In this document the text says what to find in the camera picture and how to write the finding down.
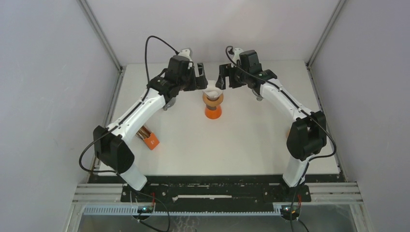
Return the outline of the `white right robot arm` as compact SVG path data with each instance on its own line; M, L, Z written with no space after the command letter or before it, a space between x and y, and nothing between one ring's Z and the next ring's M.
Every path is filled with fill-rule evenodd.
M247 86L288 117L286 147L291 157L282 175L279 194L283 200L292 201L298 196L297 186L303 184L309 163L320 159L319 153L327 145L324 113L305 107L285 89L273 71L263 70L261 64L248 69L222 64L216 86L221 89Z

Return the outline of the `aluminium frame rail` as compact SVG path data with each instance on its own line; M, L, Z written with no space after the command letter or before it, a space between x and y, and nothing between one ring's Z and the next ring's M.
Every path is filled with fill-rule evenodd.
M118 72L122 72L123 68L119 62L119 59L117 58L117 55L115 54L107 36L105 35L95 13L93 12L89 2L87 0L77 0L78 5L82 9L83 13L85 14L85 17L89 21L89 24L91 28L94 30L96 33L99 41L101 42L102 46L104 47L107 55L111 59L112 63L114 64L115 68L117 69Z

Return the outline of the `orange coffee filter box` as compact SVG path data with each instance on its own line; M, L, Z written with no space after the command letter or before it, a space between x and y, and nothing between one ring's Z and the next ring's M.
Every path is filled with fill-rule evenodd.
M142 126L137 131L136 136L142 140L150 150L154 150L160 144L155 133L152 132L147 126Z

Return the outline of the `white paper coffee filter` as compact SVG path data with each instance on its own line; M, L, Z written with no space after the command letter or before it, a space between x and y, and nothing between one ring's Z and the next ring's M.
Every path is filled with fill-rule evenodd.
M215 80L208 80L206 88L203 89L203 93L210 100L216 100L223 94L223 90L216 87L216 83Z

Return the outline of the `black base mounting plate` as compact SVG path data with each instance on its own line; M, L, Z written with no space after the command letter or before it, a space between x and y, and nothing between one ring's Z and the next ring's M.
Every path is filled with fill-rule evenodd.
M155 203L158 210L190 213L247 213L273 211L274 203L310 203L314 186L345 182L339 174L308 174L300 187L288 188L279 174L217 176L147 176L135 194L118 176L92 176L90 184L116 187L117 202Z

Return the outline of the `orange glass carafe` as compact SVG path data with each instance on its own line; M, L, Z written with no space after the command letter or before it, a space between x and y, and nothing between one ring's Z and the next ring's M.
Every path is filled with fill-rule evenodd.
M222 115L222 109L221 106L215 106L215 107L206 107L205 108L205 116L209 119L215 120L221 117Z

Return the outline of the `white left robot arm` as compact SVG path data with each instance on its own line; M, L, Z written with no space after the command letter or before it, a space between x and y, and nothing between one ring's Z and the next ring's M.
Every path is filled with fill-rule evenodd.
M207 79L203 63L171 60L167 68L150 79L143 95L122 116L106 127L93 131L94 154L118 174L133 190L132 195L144 202L150 198L147 177L138 168L130 144L137 132L160 109L181 91L205 89Z

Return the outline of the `grey ribbed glass dripper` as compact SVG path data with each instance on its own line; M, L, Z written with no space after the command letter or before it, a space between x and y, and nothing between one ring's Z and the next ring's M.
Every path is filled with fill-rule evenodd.
M254 89L252 90L252 93L255 95L255 97L256 97L256 100L257 101L262 101L264 98L260 95L260 94L258 94Z

